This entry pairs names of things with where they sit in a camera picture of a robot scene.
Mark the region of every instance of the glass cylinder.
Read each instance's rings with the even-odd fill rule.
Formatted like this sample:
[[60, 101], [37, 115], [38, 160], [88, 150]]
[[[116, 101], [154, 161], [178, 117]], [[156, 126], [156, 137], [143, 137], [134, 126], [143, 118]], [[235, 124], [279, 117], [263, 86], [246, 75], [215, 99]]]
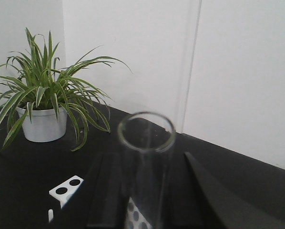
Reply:
[[161, 114], [139, 112], [120, 122], [125, 229], [164, 227], [163, 201], [175, 136], [172, 122]]

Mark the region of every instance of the black curved object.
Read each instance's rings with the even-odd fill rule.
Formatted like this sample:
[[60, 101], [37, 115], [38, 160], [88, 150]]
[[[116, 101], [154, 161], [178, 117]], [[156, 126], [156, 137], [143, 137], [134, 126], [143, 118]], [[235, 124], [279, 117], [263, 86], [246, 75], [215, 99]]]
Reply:
[[205, 198], [227, 229], [285, 229], [285, 222], [228, 190], [192, 154], [186, 152], [185, 156]]

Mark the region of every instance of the white plastic piece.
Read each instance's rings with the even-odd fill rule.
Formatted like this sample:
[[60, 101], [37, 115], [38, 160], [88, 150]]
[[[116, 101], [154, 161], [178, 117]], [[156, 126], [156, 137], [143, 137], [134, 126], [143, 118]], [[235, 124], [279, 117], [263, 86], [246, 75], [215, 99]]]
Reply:
[[133, 199], [130, 197], [127, 207], [124, 229], [152, 229], [151, 224], [139, 211]]
[[49, 194], [60, 201], [61, 208], [71, 198], [74, 192], [83, 182], [83, 179], [78, 176], [73, 176], [58, 186], [49, 191]]
[[53, 210], [49, 209], [48, 210], [48, 222], [50, 222], [53, 219]]

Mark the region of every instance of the black table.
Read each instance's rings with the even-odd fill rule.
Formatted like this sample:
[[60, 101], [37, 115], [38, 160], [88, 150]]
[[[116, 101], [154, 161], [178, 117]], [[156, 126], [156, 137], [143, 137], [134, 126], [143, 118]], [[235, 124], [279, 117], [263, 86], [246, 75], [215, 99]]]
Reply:
[[[74, 175], [95, 180], [90, 184], [94, 192], [90, 195], [92, 204], [87, 212], [89, 225], [120, 227], [123, 208], [116, 198], [120, 186], [114, 182], [118, 180], [119, 171], [114, 158], [120, 151], [117, 125], [125, 115], [112, 108], [112, 132], [90, 128], [86, 145], [76, 152], [70, 151], [75, 139], [70, 123], [65, 136], [50, 143], [29, 142], [20, 133], [14, 143], [0, 153], [0, 229], [46, 227], [49, 209], [53, 209], [55, 215], [62, 214], [60, 203], [49, 195], [49, 190]], [[0, 146], [4, 136], [3, 127]], [[245, 203], [285, 223], [285, 170], [192, 136], [177, 134], [166, 205], [171, 228], [224, 228], [184, 152], [193, 155], [209, 175]]]

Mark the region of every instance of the white wall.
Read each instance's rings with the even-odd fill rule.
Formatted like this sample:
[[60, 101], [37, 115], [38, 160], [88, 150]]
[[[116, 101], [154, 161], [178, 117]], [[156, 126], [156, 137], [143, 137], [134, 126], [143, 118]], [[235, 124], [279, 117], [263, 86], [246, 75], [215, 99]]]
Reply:
[[[0, 0], [0, 64], [6, 62], [10, 51], [24, 52], [28, 48], [25, 27], [32, 34], [46, 37], [51, 30], [54, 43], [61, 42], [56, 56], [61, 59], [59, 66], [64, 67], [62, 0]], [[12, 73], [1, 69], [0, 74]]]
[[112, 106], [161, 112], [179, 132], [285, 168], [285, 0], [203, 0], [196, 33], [199, 2], [0, 0], [0, 63], [27, 47], [26, 26], [61, 41], [60, 66], [103, 44], [91, 57], [133, 74], [116, 64], [78, 76]]
[[203, 0], [183, 131], [285, 168], [285, 0]]
[[67, 64], [88, 50], [109, 55], [116, 64], [91, 66], [78, 74], [103, 89], [111, 106], [151, 110], [183, 124], [191, 70], [198, 0], [63, 0]]

